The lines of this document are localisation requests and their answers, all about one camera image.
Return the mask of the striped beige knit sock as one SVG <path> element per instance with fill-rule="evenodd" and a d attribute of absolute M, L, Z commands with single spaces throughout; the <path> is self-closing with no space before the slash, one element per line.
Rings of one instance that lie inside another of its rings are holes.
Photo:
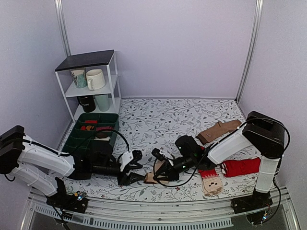
<path fill-rule="evenodd" d="M 148 172 L 145 176 L 144 183 L 145 184 L 158 184 L 158 182 L 154 179 L 155 175 L 158 175 L 158 169 L 165 163 L 165 161 L 157 160 L 153 166 L 151 172 Z"/>

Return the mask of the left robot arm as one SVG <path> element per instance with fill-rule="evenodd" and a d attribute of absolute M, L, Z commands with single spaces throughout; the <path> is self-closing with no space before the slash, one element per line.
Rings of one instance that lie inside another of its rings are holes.
<path fill-rule="evenodd" d="M 61 179 L 51 178 L 40 171 L 45 168 L 73 180 L 89 180 L 92 174 L 114 176 L 118 185 L 130 185 L 144 180 L 134 173 L 142 168 L 140 150 L 127 150 L 118 158 L 113 147 L 105 140 L 95 139 L 92 134 L 81 140 L 76 147 L 61 152 L 34 141 L 24 133 L 24 127 L 14 126 L 0 136 L 0 173 L 19 177 L 52 199 L 61 208 L 71 204 Z"/>

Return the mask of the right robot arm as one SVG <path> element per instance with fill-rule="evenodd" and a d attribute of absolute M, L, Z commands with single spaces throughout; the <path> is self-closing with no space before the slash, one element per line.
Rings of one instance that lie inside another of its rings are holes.
<path fill-rule="evenodd" d="M 255 193 L 248 199 L 252 209 L 263 205 L 276 174 L 279 162 L 290 143 L 290 134 L 284 124 L 266 115 L 252 111 L 246 121 L 220 141 L 203 149 L 193 137 L 181 136 L 175 141 L 181 157 L 168 159 L 154 149 L 152 155 L 164 163 L 154 170 L 153 179 L 177 181 L 179 174 L 189 168 L 211 170 L 237 152 L 253 146 L 261 154 L 260 172 Z"/>

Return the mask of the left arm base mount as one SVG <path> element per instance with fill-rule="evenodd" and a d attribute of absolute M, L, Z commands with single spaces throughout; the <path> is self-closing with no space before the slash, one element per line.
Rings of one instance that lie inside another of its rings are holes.
<path fill-rule="evenodd" d="M 89 200 L 86 198 L 86 194 L 77 191 L 74 194 L 68 194 L 64 182 L 55 177 L 57 182 L 56 193 L 51 196 L 47 196 L 46 204 L 58 207 L 61 210 L 68 210 L 78 213 L 85 213 Z"/>

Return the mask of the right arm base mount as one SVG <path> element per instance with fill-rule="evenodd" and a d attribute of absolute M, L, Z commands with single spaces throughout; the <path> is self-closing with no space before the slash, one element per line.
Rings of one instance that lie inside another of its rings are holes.
<path fill-rule="evenodd" d="M 252 225 L 260 225 L 268 219 L 272 213 L 272 204 L 270 192 L 260 193 L 256 190 L 253 191 L 252 195 L 231 200 L 231 208 L 235 214 L 261 209 L 259 212 L 246 215 L 248 222 Z"/>

